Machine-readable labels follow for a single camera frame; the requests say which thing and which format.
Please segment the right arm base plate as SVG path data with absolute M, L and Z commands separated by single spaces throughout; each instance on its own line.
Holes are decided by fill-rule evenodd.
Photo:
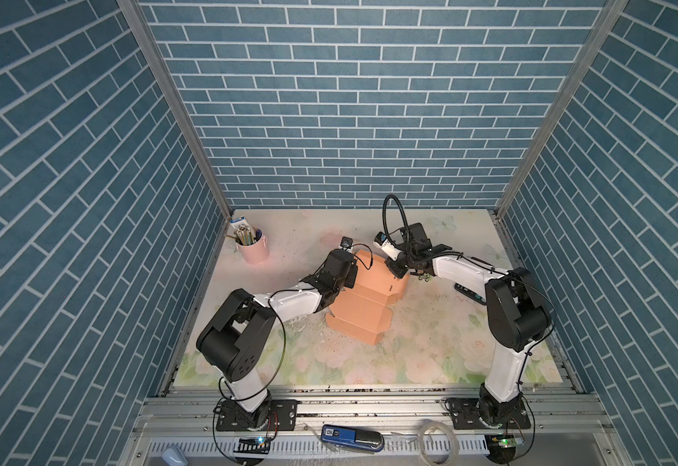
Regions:
M 443 407 L 457 430 L 531 428 L 531 416 L 521 396 L 499 403 L 484 398 L 447 398 Z

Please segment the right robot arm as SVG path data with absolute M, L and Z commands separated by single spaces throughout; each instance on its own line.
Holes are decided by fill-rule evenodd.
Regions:
M 499 415 L 518 406 L 523 372 L 532 349 L 547 336 L 552 318 L 546 298 L 525 268 L 507 272 L 488 262 L 434 246 L 420 223 L 399 229 L 401 240 L 379 232 L 374 244 L 387 256 L 389 271 L 399 279 L 408 273 L 449 280 L 464 296 L 484 305 L 496 340 L 490 374 L 480 388 L 479 408 Z

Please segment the pink paper box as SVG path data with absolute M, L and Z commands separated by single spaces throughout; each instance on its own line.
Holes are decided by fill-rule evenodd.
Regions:
M 352 289 L 344 289 L 329 306 L 325 317 L 329 328 L 367 345 L 377 345 L 391 327 L 391 305 L 404 294 L 408 277 L 397 279 L 387 268 L 383 258 L 359 250 L 358 256 L 370 269 L 358 266 L 358 275 Z

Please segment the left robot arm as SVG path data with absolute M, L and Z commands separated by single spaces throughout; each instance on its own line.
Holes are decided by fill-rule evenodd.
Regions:
M 230 401 L 247 415 L 268 407 L 268 386 L 256 365 L 273 327 L 327 308 L 343 289 L 354 286 L 357 273 L 358 258 L 344 246 L 332 250 L 317 271 L 293 287 L 256 295 L 236 289 L 226 297 L 195 347 L 221 371 Z

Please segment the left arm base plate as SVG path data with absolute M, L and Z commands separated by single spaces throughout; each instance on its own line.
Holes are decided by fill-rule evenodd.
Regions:
M 298 402 L 294 399 L 265 398 L 253 412 L 246 411 L 239 403 L 226 400 L 217 408 L 216 429 L 219 432 L 245 432 L 270 429 L 277 432 L 294 431 Z

